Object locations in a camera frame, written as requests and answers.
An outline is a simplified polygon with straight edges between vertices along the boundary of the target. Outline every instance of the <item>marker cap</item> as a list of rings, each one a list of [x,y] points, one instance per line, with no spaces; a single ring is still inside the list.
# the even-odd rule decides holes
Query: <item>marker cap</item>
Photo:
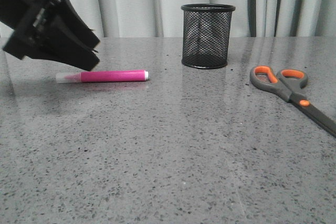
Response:
[[[57,73],[57,83],[78,83],[80,80],[80,73]]]

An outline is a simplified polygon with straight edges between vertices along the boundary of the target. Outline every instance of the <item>pen holder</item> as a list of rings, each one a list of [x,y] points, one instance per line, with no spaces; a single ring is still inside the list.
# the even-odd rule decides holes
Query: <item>pen holder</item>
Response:
[[[232,12],[220,4],[182,5],[184,11],[182,64],[201,69],[227,65]]]

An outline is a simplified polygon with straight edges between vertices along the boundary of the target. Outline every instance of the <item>gray scissor handle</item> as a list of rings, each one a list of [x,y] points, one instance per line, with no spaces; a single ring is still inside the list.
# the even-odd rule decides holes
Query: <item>gray scissor handle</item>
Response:
[[[266,74],[270,83],[260,80],[258,74]],[[301,89],[307,85],[308,77],[304,72],[295,69],[283,69],[275,76],[269,66],[257,66],[251,69],[250,81],[256,88],[274,93],[289,102],[293,93],[304,96]]]

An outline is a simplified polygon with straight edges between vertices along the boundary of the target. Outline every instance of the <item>scissors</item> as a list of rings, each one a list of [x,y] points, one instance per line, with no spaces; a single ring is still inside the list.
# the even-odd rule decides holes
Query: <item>scissors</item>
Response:
[[[275,76],[269,66],[257,66],[251,69],[250,81],[256,88],[274,93],[286,102],[292,102],[325,131],[336,137],[336,123],[314,107],[302,92],[308,82],[306,73],[296,69],[283,69]]]

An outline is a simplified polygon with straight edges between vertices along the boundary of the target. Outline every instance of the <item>orange scissor handle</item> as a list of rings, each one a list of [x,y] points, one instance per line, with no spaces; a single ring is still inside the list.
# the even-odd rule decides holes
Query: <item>orange scissor handle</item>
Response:
[[[265,73],[271,83],[277,83],[278,78],[273,73],[273,70],[269,66],[258,66],[253,69],[254,75],[257,76],[259,73]]]
[[[302,94],[302,88],[308,82],[306,73],[296,69],[282,69],[277,73],[277,78],[297,94]]]

